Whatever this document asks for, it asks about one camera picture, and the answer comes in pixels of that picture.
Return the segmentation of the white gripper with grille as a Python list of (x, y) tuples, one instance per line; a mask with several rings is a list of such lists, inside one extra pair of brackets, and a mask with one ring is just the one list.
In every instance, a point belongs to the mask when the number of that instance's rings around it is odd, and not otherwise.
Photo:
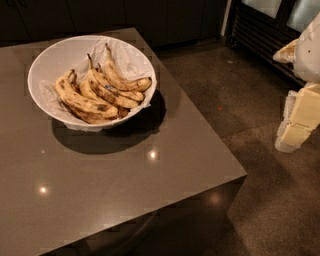
[(279, 63), (291, 63), (296, 77), (307, 83), (296, 101), (282, 139), (299, 148), (320, 124), (320, 13), (295, 39), (273, 55)]

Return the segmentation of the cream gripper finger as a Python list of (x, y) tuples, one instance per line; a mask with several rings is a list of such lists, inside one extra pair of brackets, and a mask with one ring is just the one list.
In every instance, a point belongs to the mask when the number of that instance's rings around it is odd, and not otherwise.
[(285, 105), (283, 110), (283, 120), (280, 123), (280, 126), (277, 131), (277, 138), (275, 140), (275, 148), (283, 153), (292, 153), (297, 150), (297, 147), (287, 144), (282, 136), (284, 135), (285, 129), (289, 124), (289, 117), (292, 113), (295, 101), (296, 101), (296, 91), (290, 90), (285, 99)]

